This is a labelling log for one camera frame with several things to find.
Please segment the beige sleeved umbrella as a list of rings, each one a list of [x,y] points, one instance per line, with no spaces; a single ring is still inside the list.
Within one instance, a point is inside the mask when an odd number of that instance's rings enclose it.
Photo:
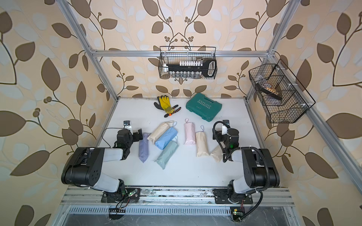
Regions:
[[[177,124],[176,121],[164,121],[162,122],[147,138],[152,144],[155,142],[171,127]]]

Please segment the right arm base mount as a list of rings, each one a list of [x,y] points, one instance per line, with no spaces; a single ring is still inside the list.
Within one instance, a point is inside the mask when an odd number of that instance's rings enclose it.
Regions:
[[[237,194],[228,188],[213,189],[216,204],[253,204],[252,197]]]

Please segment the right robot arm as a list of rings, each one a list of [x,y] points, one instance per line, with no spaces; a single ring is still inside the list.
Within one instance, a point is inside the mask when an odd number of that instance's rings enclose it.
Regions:
[[[243,175],[230,181],[228,195],[249,195],[280,185],[280,176],[268,149],[240,147],[239,131],[225,126],[221,131],[213,129],[213,139],[221,148],[223,163],[242,163]]]

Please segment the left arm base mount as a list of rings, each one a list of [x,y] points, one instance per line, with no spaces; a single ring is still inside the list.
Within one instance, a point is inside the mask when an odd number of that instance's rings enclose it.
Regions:
[[[125,187],[115,193],[103,192],[101,203],[121,203],[128,200],[139,200],[141,188]]]

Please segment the purple umbrella sleeve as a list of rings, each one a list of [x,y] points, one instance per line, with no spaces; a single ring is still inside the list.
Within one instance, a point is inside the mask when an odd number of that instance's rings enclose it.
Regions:
[[[145,163],[149,157],[149,140],[150,133],[143,133],[143,139],[139,141],[139,159]]]

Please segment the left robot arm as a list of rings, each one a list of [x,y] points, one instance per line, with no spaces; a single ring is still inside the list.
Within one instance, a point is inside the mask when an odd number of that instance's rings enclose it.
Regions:
[[[129,129],[123,128],[117,133],[114,147],[77,148],[63,169],[61,182],[65,185],[120,193],[122,181],[103,173],[103,163],[126,160],[132,144],[141,140],[143,140],[142,129],[131,132]]]

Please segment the mint green umbrella sleeve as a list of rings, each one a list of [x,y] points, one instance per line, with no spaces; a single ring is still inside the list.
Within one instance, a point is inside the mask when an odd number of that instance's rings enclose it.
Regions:
[[[164,148],[160,156],[156,159],[156,163],[162,168],[165,169],[167,163],[169,162],[170,158],[173,156],[175,151],[178,148],[178,144],[175,141],[170,141],[167,146]]]

